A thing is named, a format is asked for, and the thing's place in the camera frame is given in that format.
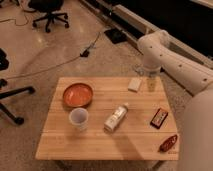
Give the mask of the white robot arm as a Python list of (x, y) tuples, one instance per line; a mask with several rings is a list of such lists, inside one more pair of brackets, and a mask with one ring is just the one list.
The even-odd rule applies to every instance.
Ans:
[(169, 49), (170, 35), (158, 30), (137, 41), (147, 71), (163, 68), (193, 98), (180, 132), (178, 171), (213, 171), (213, 70)]

